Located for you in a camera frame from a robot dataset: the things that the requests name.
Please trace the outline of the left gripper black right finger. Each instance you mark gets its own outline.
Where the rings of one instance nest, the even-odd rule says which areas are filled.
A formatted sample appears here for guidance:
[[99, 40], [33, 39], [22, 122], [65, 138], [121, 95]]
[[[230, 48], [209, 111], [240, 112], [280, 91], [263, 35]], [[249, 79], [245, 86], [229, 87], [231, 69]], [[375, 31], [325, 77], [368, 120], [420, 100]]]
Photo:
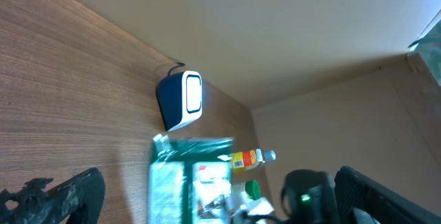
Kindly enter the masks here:
[[416, 205], [351, 167], [341, 167], [334, 182], [341, 223], [355, 223], [355, 210], [367, 213], [379, 223], [440, 222], [440, 216]]

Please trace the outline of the green lid jar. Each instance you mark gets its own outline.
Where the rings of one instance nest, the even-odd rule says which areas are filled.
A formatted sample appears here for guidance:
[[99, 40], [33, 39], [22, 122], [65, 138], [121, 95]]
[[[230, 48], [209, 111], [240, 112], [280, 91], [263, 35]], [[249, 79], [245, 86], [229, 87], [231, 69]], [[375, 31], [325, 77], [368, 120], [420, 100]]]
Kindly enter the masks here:
[[232, 194], [245, 195], [247, 198], [258, 200], [262, 194], [258, 181], [244, 181], [242, 183], [236, 183], [232, 185]]

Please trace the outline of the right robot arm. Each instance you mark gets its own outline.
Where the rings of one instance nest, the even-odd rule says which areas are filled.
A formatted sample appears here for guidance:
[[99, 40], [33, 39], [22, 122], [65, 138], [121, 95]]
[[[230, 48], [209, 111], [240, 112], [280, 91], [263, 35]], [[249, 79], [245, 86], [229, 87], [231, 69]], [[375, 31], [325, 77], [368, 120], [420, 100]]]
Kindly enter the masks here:
[[326, 172], [303, 169], [288, 173], [280, 202], [286, 223], [340, 223], [334, 185]]

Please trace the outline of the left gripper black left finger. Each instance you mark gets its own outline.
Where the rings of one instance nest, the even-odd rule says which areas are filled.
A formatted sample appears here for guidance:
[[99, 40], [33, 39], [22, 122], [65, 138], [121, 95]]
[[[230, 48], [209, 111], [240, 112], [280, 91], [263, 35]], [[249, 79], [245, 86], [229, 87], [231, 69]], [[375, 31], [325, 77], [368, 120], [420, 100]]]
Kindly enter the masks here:
[[56, 187], [46, 190], [52, 178], [35, 178], [18, 192], [1, 192], [2, 223], [95, 224], [105, 198], [105, 181], [91, 167]]

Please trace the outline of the clear yellow liquid bottle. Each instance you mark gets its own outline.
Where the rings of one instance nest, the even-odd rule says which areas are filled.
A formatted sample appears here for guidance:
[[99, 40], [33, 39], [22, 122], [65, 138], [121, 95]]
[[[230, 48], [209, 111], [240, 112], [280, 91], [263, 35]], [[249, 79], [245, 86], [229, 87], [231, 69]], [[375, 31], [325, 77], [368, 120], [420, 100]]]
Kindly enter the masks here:
[[231, 167], [233, 173], [242, 173], [262, 167], [266, 162], [275, 161], [276, 153], [273, 150], [262, 151], [261, 149], [231, 154]]

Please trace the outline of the green gloves package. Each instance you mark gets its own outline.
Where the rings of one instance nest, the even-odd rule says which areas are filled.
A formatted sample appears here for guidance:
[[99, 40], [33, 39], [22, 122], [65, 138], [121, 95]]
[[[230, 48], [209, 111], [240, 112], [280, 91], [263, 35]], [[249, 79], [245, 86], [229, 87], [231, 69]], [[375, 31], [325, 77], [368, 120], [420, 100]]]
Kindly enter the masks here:
[[153, 138], [149, 168], [151, 224], [230, 223], [233, 138]]

